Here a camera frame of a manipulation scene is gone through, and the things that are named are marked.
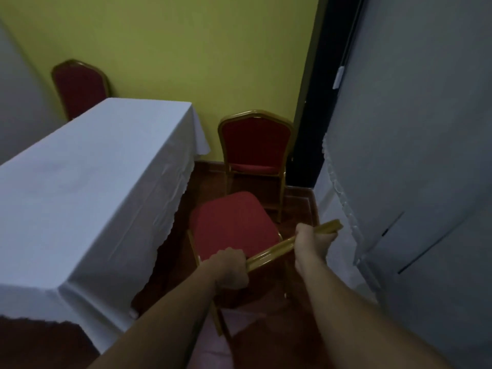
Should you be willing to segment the person's left hand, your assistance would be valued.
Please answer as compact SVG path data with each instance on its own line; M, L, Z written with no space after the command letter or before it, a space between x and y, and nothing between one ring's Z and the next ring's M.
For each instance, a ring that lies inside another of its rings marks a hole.
M241 249L219 250L200 264L216 291L241 290L249 285L247 257Z

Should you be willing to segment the black door frame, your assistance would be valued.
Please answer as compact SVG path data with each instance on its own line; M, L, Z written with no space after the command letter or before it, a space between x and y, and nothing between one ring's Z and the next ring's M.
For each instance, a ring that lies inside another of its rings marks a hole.
M295 142L288 155L288 186L313 188L323 164L322 141L339 89L333 83L348 63L366 0L318 0L294 116Z

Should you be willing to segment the white tablecloth with scalloped edge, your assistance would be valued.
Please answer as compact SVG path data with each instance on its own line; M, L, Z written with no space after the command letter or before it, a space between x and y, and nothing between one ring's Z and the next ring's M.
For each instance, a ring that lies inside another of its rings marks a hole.
M338 219L343 228L339 230L334 244L330 246L326 262L335 275L350 289L371 303L378 304L375 294L357 267L359 263L356 254L357 246L364 238L335 174L327 141L328 136L325 134L322 141L323 164L313 192L319 222L322 224Z
M0 315L75 323L104 353L209 152L192 103L108 98L1 165Z

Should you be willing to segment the red gold-framed banquet chair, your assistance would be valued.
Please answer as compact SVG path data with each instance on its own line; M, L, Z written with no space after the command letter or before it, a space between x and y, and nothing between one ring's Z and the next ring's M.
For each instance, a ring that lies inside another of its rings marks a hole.
M218 136L225 168L225 195L235 175L277 178L279 202L270 204L281 223L286 188L286 165L294 143L292 122L264 110L250 110L222 118Z
M247 259L249 285L219 292L212 301L210 313L219 336L231 338L224 309L237 309L260 299L274 283L280 285L282 296L292 297L299 278L290 255L295 237L282 238L252 193L238 192L196 207L187 235L196 266L227 248L243 251Z
M51 78L68 121L112 97L106 74L79 60L69 59L56 65Z

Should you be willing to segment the person's right hand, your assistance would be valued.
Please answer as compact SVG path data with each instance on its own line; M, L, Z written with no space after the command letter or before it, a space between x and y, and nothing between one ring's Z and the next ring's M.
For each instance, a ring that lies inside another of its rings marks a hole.
M294 242L295 268L301 278L319 265L327 266L328 250L316 250L314 246L314 227L298 223Z

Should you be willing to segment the person's left forearm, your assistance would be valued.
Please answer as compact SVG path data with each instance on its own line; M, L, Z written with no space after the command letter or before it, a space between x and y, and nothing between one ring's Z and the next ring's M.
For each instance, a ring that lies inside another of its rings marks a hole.
M217 290L217 270L200 265L87 369L187 369Z

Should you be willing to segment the person's right forearm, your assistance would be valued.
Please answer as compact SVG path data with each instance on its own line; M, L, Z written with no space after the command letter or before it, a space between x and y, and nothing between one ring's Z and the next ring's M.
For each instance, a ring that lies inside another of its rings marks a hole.
M347 287L320 258L296 257L336 369L453 369L414 334Z

